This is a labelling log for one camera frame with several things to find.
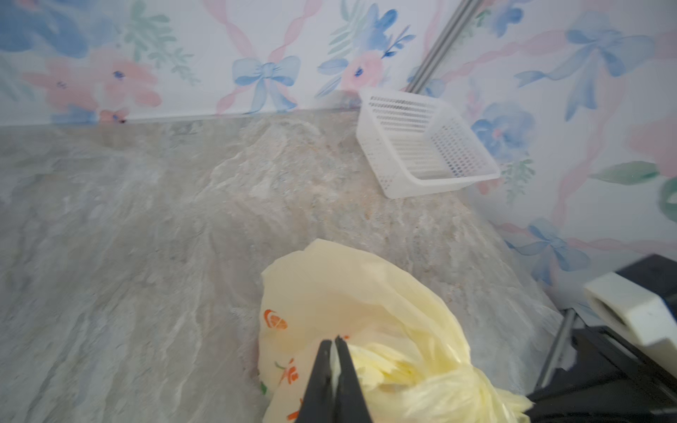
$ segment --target blue bow pattern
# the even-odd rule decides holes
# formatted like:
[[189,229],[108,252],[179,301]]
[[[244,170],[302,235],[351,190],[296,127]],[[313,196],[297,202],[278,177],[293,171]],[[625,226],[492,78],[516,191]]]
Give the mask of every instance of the blue bow pattern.
[[278,89],[276,83],[291,87],[296,82],[301,67],[301,59],[295,55],[285,57],[279,63],[264,63],[254,58],[244,58],[236,60],[233,63],[233,81],[240,86],[251,85],[258,81],[254,91],[254,100],[252,108],[248,113],[256,113],[263,108],[265,100],[272,98],[278,112],[285,112],[297,106],[296,103],[289,101]]
[[527,229],[541,241],[522,247],[516,247],[507,241],[506,244],[523,256],[541,254],[531,270],[531,276],[535,280],[552,285],[550,261],[553,254],[557,258],[559,268],[563,271],[581,270],[590,265],[590,257],[581,250],[570,247],[566,241],[558,237],[558,229],[549,221],[539,217],[532,221]]
[[605,63],[609,74],[618,77],[633,71],[653,56],[655,46],[652,38],[644,35],[623,37],[619,31],[611,28],[609,17],[600,12],[585,12],[567,31],[566,37],[568,42],[585,47],[548,74],[528,70],[515,75],[519,79],[519,86],[523,87],[542,78],[552,81],[568,78],[585,66],[569,94],[565,120],[573,117],[578,106],[597,109],[594,82],[599,58]]

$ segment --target metal rod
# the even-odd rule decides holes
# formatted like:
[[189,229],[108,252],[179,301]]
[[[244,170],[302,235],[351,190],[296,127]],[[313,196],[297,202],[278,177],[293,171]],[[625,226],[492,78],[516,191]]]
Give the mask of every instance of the metal rod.
[[557,369],[557,365],[562,357],[564,348],[568,345],[569,339],[571,338],[571,329],[573,328],[573,323],[576,320],[576,310],[567,309],[564,314],[564,320],[559,327],[557,336],[555,336],[552,347],[548,352],[546,358],[546,363],[543,365],[543,370],[541,370],[540,376],[536,381],[535,391],[548,386],[552,381],[554,376],[554,371]]
[[454,44],[454,41],[458,38],[458,35],[460,35],[466,24],[472,19],[480,3],[482,3],[482,0],[461,0],[449,23],[447,23],[442,33],[437,37],[433,48],[431,48],[418,72],[414,75],[414,79],[407,86],[408,93],[418,94],[423,91],[433,72],[442,62],[447,51],[449,51],[449,48]]

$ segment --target white plastic part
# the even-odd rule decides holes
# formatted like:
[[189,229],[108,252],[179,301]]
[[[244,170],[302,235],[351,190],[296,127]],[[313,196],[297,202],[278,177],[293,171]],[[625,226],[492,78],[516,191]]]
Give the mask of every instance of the white plastic part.
[[611,329],[677,377],[677,322],[660,296],[616,273],[583,289],[590,307]]
[[496,179],[491,154],[449,104],[389,89],[360,91],[357,140],[388,198]]

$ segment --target pink flower pattern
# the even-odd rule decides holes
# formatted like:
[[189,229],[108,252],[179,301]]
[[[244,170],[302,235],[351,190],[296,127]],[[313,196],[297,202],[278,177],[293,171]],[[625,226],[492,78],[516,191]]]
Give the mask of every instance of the pink flower pattern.
[[99,122],[125,123],[127,115],[129,115],[129,109],[126,107],[120,110],[102,110],[99,112]]
[[47,103],[60,112],[72,104],[84,110],[96,110],[98,104],[91,92],[93,80],[82,69],[73,69],[66,58],[52,58],[45,63],[48,74],[24,73],[23,79],[47,90]]
[[104,84],[111,106],[121,105],[127,97],[132,97],[140,106],[156,107],[162,103],[160,95],[153,91],[158,79],[149,67],[136,64],[111,49],[93,52],[90,63],[96,81]]
[[367,51],[354,59],[343,71],[341,89],[357,92],[364,87],[375,87],[383,76],[381,53]]

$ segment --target green leaf pattern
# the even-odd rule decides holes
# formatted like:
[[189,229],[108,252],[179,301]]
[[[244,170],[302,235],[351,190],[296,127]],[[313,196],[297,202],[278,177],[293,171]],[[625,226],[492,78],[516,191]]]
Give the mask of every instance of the green leaf pattern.
[[677,178],[668,179],[661,187],[658,207],[665,217],[677,222]]
[[468,24],[461,30],[461,33],[458,35],[458,38],[454,41],[454,44],[449,48],[449,53],[453,53],[456,50],[460,49],[466,41],[475,36],[475,28],[481,28],[484,20],[492,14],[492,11],[485,9],[475,16],[473,20],[468,22]]
[[654,163],[636,161],[614,164],[603,169],[600,173],[590,175],[590,177],[604,182],[620,183],[621,185],[636,185],[648,182],[658,175],[660,173]]
[[336,55],[330,60],[341,59],[353,51],[352,45],[356,35],[367,25],[366,7],[362,0],[357,0],[348,12],[346,0],[341,0],[341,18],[346,21],[339,29],[331,33],[333,37],[329,46],[333,46],[327,54]]
[[505,179],[505,185],[508,187],[506,191],[507,202],[511,206],[519,194],[525,193],[524,189],[527,183],[536,174],[536,171],[529,167],[531,163],[533,163],[533,160],[530,158],[511,163],[501,172]]
[[172,35],[172,28],[167,25],[170,19],[166,15],[144,16],[146,3],[136,0],[131,7],[130,22],[124,40],[134,45],[134,61],[140,62],[143,55],[154,61],[155,68],[171,66],[171,72],[191,85],[200,80],[188,66],[188,59],[192,54],[183,52],[183,48],[172,46],[177,39]]

